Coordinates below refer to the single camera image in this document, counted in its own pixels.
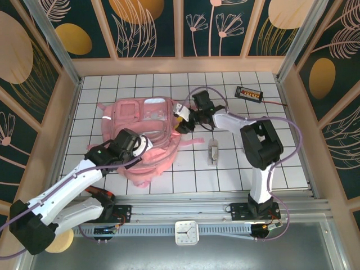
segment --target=flower illustration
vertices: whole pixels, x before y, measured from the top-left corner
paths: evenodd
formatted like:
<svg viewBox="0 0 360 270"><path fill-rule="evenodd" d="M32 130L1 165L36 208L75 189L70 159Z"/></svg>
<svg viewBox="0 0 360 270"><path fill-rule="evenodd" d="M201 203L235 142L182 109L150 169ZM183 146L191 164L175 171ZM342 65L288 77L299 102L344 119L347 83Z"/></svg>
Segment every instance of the flower illustration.
<svg viewBox="0 0 360 270"><path fill-rule="evenodd" d="M30 155L29 153L17 148L16 146L11 144L11 136L14 132L14 127L15 127L15 116L12 114L8 114L7 115L7 119L6 116L4 114L4 112L0 112L0 146L10 146L12 148L14 148L15 150L25 154L25 155ZM17 163L13 160L7 159L4 156L0 156L0 159L9 162L15 166L18 166L20 168L25 169L26 166Z"/></svg>
<svg viewBox="0 0 360 270"><path fill-rule="evenodd" d="M211 8L211 15L210 15L210 30L209 30L209 56L212 55L212 29L213 29L213 17L214 17L214 9L215 7L219 7L221 5L236 5L236 4L243 4L248 0L210 0L210 4L213 6Z"/></svg>
<svg viewBox="0 0 360 270"><path fill-rule="evenodd" d="M244 27L242 25L241 15L227 15L224 20L224 13L216 15L216 26L218 28L220 45L219 45L219 56L221 56L221 44L222 39L227 37L233 37L244 33Z"/></svg>
<svg viewBox="0 0 360 270"><path fill-rule="evenodd" d="M207 29L209 27L209 25L206 24L206 19L204 18L204 14L201 14L201 15L196 14L196 15L194 15L194 17L192 17L192 15L189 14L186 16L186 21L187 21L187 25L189 26L191 35L192 35L193 50L195 52L195 56L197 56L194 32Z"/></svg>

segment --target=leaf illustration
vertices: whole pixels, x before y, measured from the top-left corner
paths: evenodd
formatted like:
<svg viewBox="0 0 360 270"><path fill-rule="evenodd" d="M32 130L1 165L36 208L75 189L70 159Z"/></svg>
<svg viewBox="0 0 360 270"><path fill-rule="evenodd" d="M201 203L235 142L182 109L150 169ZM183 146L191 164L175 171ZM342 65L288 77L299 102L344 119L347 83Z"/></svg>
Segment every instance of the leaf illustration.
<svg viewBox="0 0 360 270"><path fill-rule="evenodd" d="M70 0L39 0L50 21L61 21L71 9Z"/></svg>
<svg viewBox="0 0 360 270"><path fill-rule="evenodd" d="M347 0L340 18L347 29L360 27L360 0Z"/></svg>

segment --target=dark green wallpaper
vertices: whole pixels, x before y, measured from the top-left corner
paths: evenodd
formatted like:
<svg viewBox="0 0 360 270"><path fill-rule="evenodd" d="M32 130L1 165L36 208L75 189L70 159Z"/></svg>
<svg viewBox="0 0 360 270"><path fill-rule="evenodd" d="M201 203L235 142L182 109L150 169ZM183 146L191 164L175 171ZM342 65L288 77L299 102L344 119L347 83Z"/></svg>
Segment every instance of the dark green wallpaper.
<svg viewBox="0 0 360 270"><path fill-rule="evenodd" d="M101 2L119 57L175 56L173 0Z"/></svg>
<svg viewBox="0 0 360 270"><path fill-rule="evenodd" d="M240 55L254 0L232 3L213 7L210 1L184 0L184 56L210 56L209 45L211 56Z"/></svg>
<svg viewBox="0 0 360 270"><path fill-rule="evenodd" d="M0 101L0 200L12 203L37 132Z"/></svg>
<svg viewBox="0 0 360 270"><path fill-rule="evenodd" d="M328 0L328 3L326 5L326 8L323 12L323 14L321 15L320 19L318 20L318 22L316 23L316 26L314 28L314 30L312 31L311 35L309 36L308 40L305 42L303 49L300 51L298 58L296 58L295 60L295 65L297 65L300 61L300 59L303 57L306 49L308 48L308 44L310 43L310 41L313 39L314 35L316 34L317 30L319 29L320 25L322 24L322 21L325 19L329 9L331 8L332 4L334 3L335 0Z"/></svg>
<svg viewBox="0 0 360 270"><path fill-rule="evenodd" d="M359 5L344 1L299 71L318 120L360 80Z"/></svg>
<svg viewBox="0 0 360 270"><path fill-rule="evenodd" d="M360 96L326 125L322 133L347 198L360 196Z"/></svg>
<svg viewBox="0 0 360 270"><path fill-rule="evenodd" d="M41 123L59 74L10 2L0 21L0 87Z"/></svg>
<svg viewBox="0 0 360 270"><path fill-rule="evenodd" d="M271 2L271 0L265 0L254 39L250 46L249 56L285 56L299 30L299 26L294 29L280 29L274 26L269 18L269 6ZM291 23L291 17L284 16L291 13L293 14L292 17L295 17L298 8L282 10L281 1L274 1L274 5L277 5L276 8L279 10L279 13L277 17L272 20L278 21L278 23L284 27L293 24Z"/></svg>

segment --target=purple cable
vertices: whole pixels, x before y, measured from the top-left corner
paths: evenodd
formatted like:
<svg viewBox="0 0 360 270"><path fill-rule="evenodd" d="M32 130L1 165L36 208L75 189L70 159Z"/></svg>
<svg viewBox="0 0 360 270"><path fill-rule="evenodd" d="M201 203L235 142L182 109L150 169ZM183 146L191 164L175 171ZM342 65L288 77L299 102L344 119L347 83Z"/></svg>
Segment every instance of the purple cable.
<svg viewBox="0 0 360 270"><path fill-rule="evenodd" d="M290 121L289 119L286 119L286 118L282 118L282 117L276 117L276 116L268 116L268 117L263 117L263 118L245 118L245 117L242 117L242 116L239 116L239 115L236 115L236 114L232 114L231 112L229 112L229 115L233 116L233 117L236 117L240 120L247 120L247 121L261 121L261 120L279 120L279 121L285 121L287 122L288 124L292 125L296 131L299 133L299 144L297 145L296 149L294 150L294 152L292 152L289 156L285 157L284 159L282 160L279 160L278 162L276 162L275 164L273 164L271 167L270 167L270 172L269 172L269 175L268 175L268 179L267 179L267 189L268 189L268 192L271 196L273 196L276 200L279 201L280 204L282 204L282 206L285 208L286 210L286 214L287 214L287 221L286 221L286 227L285 229L281 232L281 234L275 236L275 237L272 237L272 238L264 238L262 239L263 241L270 241L270 240L275 240L275 239L278 239L279 237L281 237L282 235L284 235L284 233L287 231L287 229L289 228L289 225L290 225L290 212L289 212L289 209L287 208L286 204L277 196L275 196L271 189L270 189L270 178L271 178L271 174L273 173L273 170L276 166L278 166L279 164L281 164L282 162L288 160L289 158L293 157L297 152L299 152L302 144L303 144L303 135L302 135L302 132L300 130L300 128L295 124L293 123L292 121Z"/></svg>
<svg viewBox="0 0 360 270"><path fill-rule="evenodd" d="M0 232L2 232L6 227L8 227L11 223L17 221L19 218L23 217L24 215L30 213L31 211L33 211L36 207L42 205L45 201L47 201L53 194L55 194L58 190L60 190L62 187L64 187L64 185L66 185L67 183L69 183L71 180L73 180L74 178L78 177L80 174L82 173L86 173L90 170L103 170L103 169L117 169L120 167L125 167L127 165L130 165L132 163L134 163L135 161L137 161L145 152L146 149L149 145L149 139L144 136L146 144L145 144L145 148L144 150L141 152L140 155L138 155L137 157L135 157L135 159L126 162L124 164L118 164L118 165L104 165L104 166L96 166L96 167L91 167L91 168L86 168L83 170L78 171L77 173L73 174L72 176L70 176L67 180L65 180L63 183L61 183L59 186L57 186L56 188L54 188L53 191L51 191L48 195L46 195L42 200L40 200L40 202L38 202L37 204L33 205L32 207L30 207L28 210L20 213L19 215L17 215L16 217L10 219L8 222L6 222L3 226L0 227ZM8 260L8 259L12 259L15 258L17 256L19 256L20 254L24 253L26 251L26 249L23 249L21 251L19 251L18 253L9 255L9 256L0 256L0 260Z"/></svg>
<svg viewBox="0 0 360 270"><path fill-rule="evenodd" d="M187 99L191 96L191 94L193 94L194 92L196 92L196 91L198 91L198 90L200 90L200 89L210 89L210 90L214 91L215 93L217 93L217 94L225 101L225 110L226 110L226 112L228 111L229 105L228 105L228 103L227 103L226 98L225 98L218 90L216 90L215 88L210 87L210 86L199 86L199 87L196 87L195 89L193 89L193 90L187 95L187 97L185 98L185 100L182 102L179 111L181 111L182 108L184 108L185 103L186 103Z"/></svg>

